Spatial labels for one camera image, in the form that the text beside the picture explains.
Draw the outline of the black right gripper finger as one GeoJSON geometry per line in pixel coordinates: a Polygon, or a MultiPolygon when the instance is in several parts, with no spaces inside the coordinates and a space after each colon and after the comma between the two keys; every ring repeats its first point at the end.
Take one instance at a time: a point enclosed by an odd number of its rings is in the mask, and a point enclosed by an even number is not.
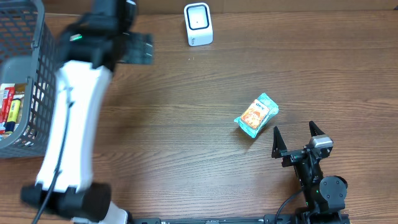
{"type": "Polygon", "coordinates": [[[311,136],[320,136],[324,135],[325,133],[315,124],[314,121],[309,122],[309,128],[311,136]]]}
{"type": "Polygon", "coordinates": [[[287,147],[283,140],[283,137],[277,126],[274,127],[273,132],[273,147],[272,147],[272,158],[277,159],[281,158],[282,154],[287,151],[287,147]]]}

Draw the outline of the teal Kleenex tissue pack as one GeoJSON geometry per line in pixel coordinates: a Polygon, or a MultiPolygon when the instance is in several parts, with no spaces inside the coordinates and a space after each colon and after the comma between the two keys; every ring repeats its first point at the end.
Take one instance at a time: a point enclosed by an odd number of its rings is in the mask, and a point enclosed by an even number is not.
{"type": "Polygon", "coordinates": [[[239,117],[234,119],[250,137],[256,138],[261,129],[279,112],[279,106],[266,94],[260,94],[239,117]]]}

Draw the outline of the red snack stick packet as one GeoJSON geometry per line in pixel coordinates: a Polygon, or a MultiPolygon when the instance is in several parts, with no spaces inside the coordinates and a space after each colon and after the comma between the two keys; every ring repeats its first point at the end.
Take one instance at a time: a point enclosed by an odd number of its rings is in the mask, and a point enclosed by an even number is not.
{"type": "Polygon", "coordinates": [[[1,134],[5,133],[5,127],[7,120],[7,106],[11,99],[11,93],[14,90],[14,83],[3,83],[1,85],[1,134]]]}

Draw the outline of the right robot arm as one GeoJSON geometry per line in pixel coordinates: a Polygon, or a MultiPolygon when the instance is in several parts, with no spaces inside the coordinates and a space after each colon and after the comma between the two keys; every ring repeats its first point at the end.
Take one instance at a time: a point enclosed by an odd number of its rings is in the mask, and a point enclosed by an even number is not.
{"type": "Polygon", "coordinates": [[[329,157],[333,140],[313,121],[309,122],[311,138],[302,149],[289,151],[278,127],[274,127],[272,158],[282,159],[283,167],[292,166],[301,189],[290,196],[279,207],[274,223],[296,224],[350,224],[349,216],[342,214],[348,193],[347,181],[337,175],[324,176],[320,161],[329,157]],[[282,215],[283,208],[296,196],[303,194],[305,207],[292,215],[282,215]]]}

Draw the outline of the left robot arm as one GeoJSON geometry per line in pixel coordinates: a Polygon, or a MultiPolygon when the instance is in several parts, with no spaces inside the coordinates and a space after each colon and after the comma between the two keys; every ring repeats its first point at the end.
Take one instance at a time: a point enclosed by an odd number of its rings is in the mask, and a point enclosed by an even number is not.
{"type": "Polygon", "coordinates": [[[74,223],[132,223],[129,211],[111,200],[111,186],[93,181],[93,145],[106,90],[127,54],[136,63],[152,56],[151,39],[131,32],[136,2],[95,1],[90,12],[58,38],[55,112],[35,183],[21,200],[74,223]]]}

